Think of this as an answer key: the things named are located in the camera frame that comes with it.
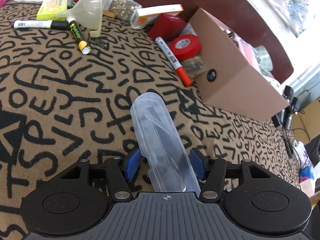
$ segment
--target red-capped marker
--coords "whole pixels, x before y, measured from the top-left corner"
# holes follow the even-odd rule
[[[185,69],[183,68],[181,63],[178,61],[176,56],[169,49],[165,41],[161,37],[158,37],[155,39],[155,42],[158,44],[162,52],[165,54],[166,58],[169,60],[170,64],[172,65],[172,67],[180,77],[183,85],[185,87],[191,87],[192,86],[191,79],[189,78],[188,74],[186,73]]]

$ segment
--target blue gripper pad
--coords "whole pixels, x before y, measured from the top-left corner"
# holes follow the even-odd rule
[[[141,151],[137,149],[132,156],[127,161],[127,167],[124,171],[124,175],[126,179],[133,179],[135,173],[137,172],[140,162],[141,162]]]
[[[203,162],[202,158],[200,157],[200,155],[196,152],[196,150],[194,150],[194,149],[190,150],[189,158],[190,158],[192,168],[196,173],[197,179],[206,179],[204,162]]]

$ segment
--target paint marker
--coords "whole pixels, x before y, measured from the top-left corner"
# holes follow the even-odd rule
[[[169,49],[168,45],[165,43],[165,41],[161,38],[158,37],[155,39],[155,42],[158,44],[162,52],[165,54],[166,58],[169,60],[170,64],[180,77],[183,85],[185,87],[191,87],[192,86],[192,81],[187,75],[185,69],[181,65],[181,63],[178,61],[176,56],[172,53],[172,51]]]
[[[66,31],[68,29],[69,23],[67,21],[20,21],[17,20],[12,24],[14,29],[18,28],[42,28],[42,29],[52,29]]]
[[[91,51],[91,47],[84,38],[77,21],[69,17],[67,20],[69,22],[69,29],[71,30],[73,36],[76,38],[80,51],[82,52],[82,54],[87,55]]]

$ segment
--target clear plastic container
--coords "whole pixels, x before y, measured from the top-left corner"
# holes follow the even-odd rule
[[[187,60],[180,62],[185,71],[187,72],[188,76],[193,78],[203,71],[205,71],[204,63],[199,56],[194,56]]]
[[[199,183],[178,131],[156,93],[139,96],[130,109],[141,154],[150,165],[149,177],[156,192],[196,192]]]

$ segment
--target bag of seeds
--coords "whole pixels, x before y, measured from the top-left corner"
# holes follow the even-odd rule
[[[124,20],[130,21],[134,10],[137,8],[142,8],[142,6],[135,1],[131,0],[106,0],[104,10],[116,14],[116,17]]]

